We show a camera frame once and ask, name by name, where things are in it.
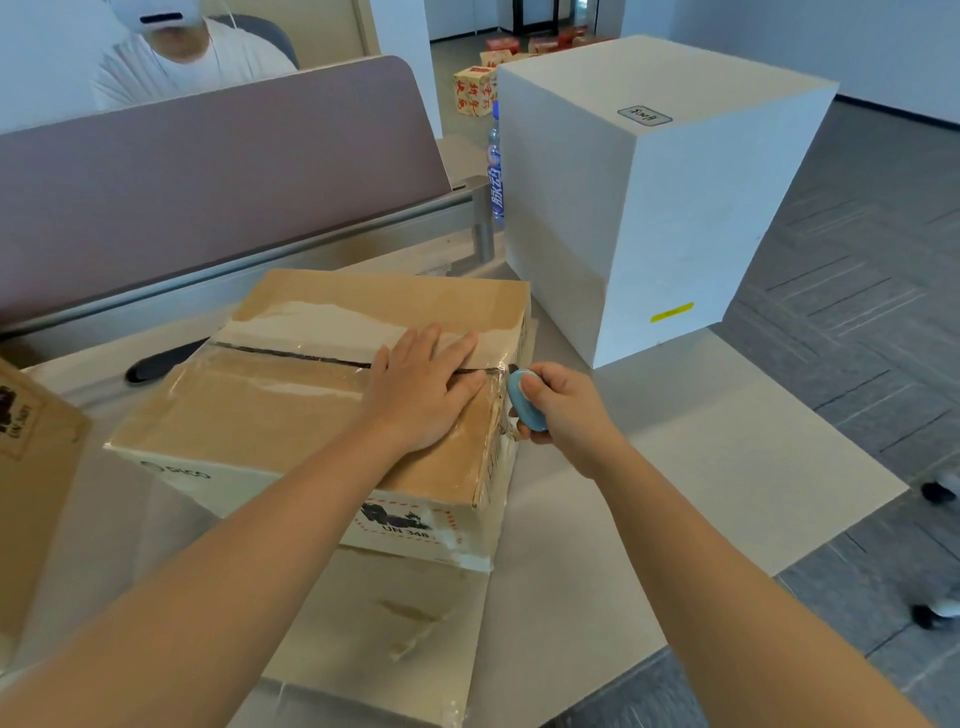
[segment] hand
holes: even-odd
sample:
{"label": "hand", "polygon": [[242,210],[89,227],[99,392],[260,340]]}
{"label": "hand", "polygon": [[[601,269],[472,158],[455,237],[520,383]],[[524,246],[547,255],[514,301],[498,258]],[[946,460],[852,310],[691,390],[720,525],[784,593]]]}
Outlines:
{"label": "hand", "polygon": [[373,358],[358,424],[383,432],[400,456],[444,437],[487,381],[486,372],[451,380],[476,348],[477,335],[436,353],[440,334],[438,324],[420,332],[411,328],[392,351],[382,347]]}
{"label": "hand", "polygon": [[606,452],[626,445],[607,414],[593,382],[560,364],[533,364],[535,376],[520,380],[520,390],[544,415],[546,432],[533,432],[524,423],[517,428],[524,440],[538,445],[553,443],[584,477],[595,479]]}

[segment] box flap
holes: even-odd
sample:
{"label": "box flap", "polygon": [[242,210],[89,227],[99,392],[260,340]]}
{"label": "box flap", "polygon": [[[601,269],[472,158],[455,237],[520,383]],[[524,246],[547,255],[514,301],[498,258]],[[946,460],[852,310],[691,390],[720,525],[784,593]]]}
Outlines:
{"label": "box flap", "polygon": [[[355,366],[206,345],[106,447],[282,475],[353,419],[369,376]],[[450,433],[401,460],[377,490],[473,503],[500,380],[490,374]]]}
{"label": "box flap", "polygon": [[89,420],[0,359],[0,672],[33,601]]}
{"label": "box flap", "polygon": [[407,328],[439,322],[440,348],[480,335],[465,369],[504,369],[516,358],[529,284],[517,280],[273,270],[213,340],[234,347],[369,364]]}

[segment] label on white box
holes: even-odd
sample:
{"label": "label on white box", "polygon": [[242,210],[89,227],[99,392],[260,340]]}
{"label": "label on white box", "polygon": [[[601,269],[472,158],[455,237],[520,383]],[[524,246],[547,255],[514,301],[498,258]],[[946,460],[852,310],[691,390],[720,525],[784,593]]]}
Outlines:
{"label": "label on white box", "polygon": [[621,116],[626,116],[631,121],[636,121],[637,124],[642,124],[645,127],[658,127],[660,124],[667,124],[673,121],[672,116],[667,116],[665,113],[654,111],[650,107],[627,107],[626,109],[621,109],[617,113]]}

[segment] forearm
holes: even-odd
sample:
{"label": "forearm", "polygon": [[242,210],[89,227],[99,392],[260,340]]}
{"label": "forearm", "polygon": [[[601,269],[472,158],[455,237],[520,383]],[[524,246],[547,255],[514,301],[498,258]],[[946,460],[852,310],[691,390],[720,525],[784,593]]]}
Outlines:
{"label": "forearm", "polygon": [[625,441],[597,484],[711,724],[928,725]]}
{"label": "forearm", "polygon": [[373,431],[342,435],[24,678],[0,702],[0,723],[225,725],[401,454]]}

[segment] white t-shirt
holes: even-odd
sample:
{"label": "white t-shirt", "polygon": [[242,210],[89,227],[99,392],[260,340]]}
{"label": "white t-shirt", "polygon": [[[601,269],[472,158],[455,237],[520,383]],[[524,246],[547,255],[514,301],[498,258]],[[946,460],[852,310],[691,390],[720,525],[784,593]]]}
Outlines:
{"label": "white t-shirt", "polygon": [[97,109],[122,109],[297,70],[262,37],[210,19],[206,28],[210,33],[206,53],[189,63],[168,61],[137,34],[112,46],[90,80]]}

